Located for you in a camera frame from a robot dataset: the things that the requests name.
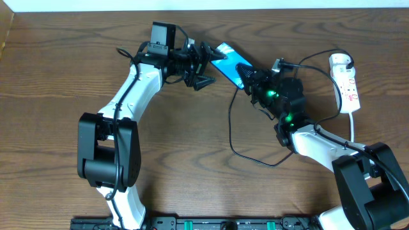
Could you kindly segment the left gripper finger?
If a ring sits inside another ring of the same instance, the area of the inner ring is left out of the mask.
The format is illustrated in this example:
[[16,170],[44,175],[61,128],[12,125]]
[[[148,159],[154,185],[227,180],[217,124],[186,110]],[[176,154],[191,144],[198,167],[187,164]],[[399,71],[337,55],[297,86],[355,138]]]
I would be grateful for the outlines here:
[[216,48],[213,48],[208,42],[201,42],[200,45],[202,57],[205,61],[218,61],[227,59],[227,56]]
[[194,81],[193,88],[195,91],[199,91],[204,87],[213,84],[216,82],[216,79],[207,75],[198,75]]

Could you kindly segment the blue screen Galaxy smartphone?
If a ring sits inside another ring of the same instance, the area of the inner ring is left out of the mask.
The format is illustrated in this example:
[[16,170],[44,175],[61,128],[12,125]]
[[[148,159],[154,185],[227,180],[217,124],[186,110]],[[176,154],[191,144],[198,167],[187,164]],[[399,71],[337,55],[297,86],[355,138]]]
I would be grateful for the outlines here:
[[244,59],[235,49],[227,43],[221,43],[217,51],[223,53],[226,57],[224,59],[210,61],[211,64],[218,69],[227,79],[229,79],[238,89],[243,89],[243,82],[236,70],[237,64],[244,64],[252,66],[246,59]]

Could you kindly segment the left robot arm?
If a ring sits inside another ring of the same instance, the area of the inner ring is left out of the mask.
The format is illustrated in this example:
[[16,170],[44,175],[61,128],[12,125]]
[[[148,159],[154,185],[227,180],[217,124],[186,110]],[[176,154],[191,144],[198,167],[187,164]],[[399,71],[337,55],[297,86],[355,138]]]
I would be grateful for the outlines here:
[[113,227],[146,229],[146,208],[142,204],[136,180],[141,168],[138,124],[150,100],[167,78],[178,76],[196,91],[215,82],[204,70],[210,61],[226,58],[207,42],[196,45],[183,33],[176,48],[180,26],[154,22],[151,38],[136,54],[117,49],[129,58],[129,74],[110,102],[96,114],[85,112],[78,123],[77,173],[105,198],[112,213]]

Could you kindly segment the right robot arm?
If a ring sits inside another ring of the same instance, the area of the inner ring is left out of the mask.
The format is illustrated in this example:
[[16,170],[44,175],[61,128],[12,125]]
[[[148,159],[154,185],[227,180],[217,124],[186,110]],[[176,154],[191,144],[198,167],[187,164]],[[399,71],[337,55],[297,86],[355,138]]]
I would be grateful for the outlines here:
[[237,64],[252,104],[277,118],[280,144],[334,173],[341,205],[319,214],[320,229],[390,229],[408,218],[408,182],[392,150],[377,142],[365,145],[331,134],[305,111],[300,79],[285,77],[293,64],[279,60],[272,70]]

